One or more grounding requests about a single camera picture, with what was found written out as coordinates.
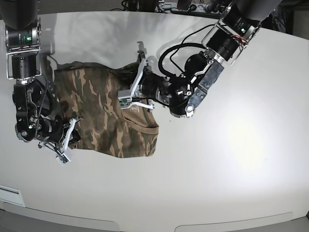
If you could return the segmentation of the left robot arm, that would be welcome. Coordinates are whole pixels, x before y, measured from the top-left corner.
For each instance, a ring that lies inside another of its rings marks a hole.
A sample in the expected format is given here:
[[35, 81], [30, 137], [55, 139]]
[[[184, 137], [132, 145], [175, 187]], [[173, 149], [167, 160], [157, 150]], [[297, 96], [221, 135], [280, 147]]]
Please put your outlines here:
[[[279, 0], [214, 0], [213, 4], [223, 12], [201, 43], [183, 41], [164, 51], [158, 61], [161, 76], [148, 71], [147, 63], [143, 63], [128, 101], [153, 109], [154, 105], [148, 103], [152, 100], [167, 107], [175, 117], [192, 117], [224, 65], [235, 62], [280, 3]], [[182, 48], [199, 48], [200, 52], [190, 56], [180, 75], [176, 75], [163, 67], [163, 61]]]

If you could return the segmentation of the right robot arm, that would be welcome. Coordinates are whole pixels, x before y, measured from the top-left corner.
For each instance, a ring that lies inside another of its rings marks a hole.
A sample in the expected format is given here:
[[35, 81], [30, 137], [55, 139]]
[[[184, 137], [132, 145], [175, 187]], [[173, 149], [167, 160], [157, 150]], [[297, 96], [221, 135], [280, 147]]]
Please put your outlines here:
[[39, 141], [63, 153], [78, 138], [78, 119], [51, 117], [54, 101], [48, 83], [38, 78], [41, 67], [41, 21], [37, 0], [2, 0], [0, 15], [5, 23], [6, 77], [15, 80], [13, 102], [15, 131], [24, 142]]

